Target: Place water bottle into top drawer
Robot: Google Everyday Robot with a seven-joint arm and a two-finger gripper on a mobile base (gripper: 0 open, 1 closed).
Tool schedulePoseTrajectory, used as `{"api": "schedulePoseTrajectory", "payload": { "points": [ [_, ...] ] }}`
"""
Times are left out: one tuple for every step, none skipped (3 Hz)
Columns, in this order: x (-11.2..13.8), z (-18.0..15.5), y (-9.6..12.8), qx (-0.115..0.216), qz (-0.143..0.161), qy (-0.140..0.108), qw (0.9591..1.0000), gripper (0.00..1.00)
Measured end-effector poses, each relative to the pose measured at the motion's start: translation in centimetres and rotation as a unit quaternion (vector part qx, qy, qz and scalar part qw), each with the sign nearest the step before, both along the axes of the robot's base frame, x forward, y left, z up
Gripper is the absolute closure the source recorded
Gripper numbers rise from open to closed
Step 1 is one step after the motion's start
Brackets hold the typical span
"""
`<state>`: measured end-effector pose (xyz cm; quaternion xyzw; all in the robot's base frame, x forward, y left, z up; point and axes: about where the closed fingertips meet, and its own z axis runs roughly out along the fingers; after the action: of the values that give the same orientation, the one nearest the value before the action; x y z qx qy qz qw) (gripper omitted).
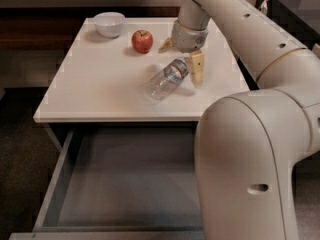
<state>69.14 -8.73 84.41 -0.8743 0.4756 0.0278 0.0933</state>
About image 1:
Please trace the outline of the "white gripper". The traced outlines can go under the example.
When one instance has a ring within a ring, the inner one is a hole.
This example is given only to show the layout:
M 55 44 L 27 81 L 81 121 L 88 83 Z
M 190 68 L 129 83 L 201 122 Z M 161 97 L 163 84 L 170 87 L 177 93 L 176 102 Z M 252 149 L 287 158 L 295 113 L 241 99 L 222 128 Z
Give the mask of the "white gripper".
M 197 28 L 184 26 L 178 20 L 174 22 L 171 38 L 168 37 L 159 47 L 158 52 L 165 52 L 174 46 L 182 53 L 190 54 L 190 74 L 194 85 L 203 83 L 204 54 L 200 50 L 208 35 L 208 20 L 205 20 Z

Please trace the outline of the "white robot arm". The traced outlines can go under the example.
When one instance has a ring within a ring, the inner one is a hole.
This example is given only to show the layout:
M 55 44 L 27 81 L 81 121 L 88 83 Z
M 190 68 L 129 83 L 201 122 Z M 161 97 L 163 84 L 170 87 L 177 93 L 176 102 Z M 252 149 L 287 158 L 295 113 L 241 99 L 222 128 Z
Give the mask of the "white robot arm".
M 299 240 L 292 170 L 319 149 L 319 59 L 246 0 L 182 0 L 174 47 L 202 48 L 210 21 L 258 88 L 216 101 L 199 120 L 204 239 Z

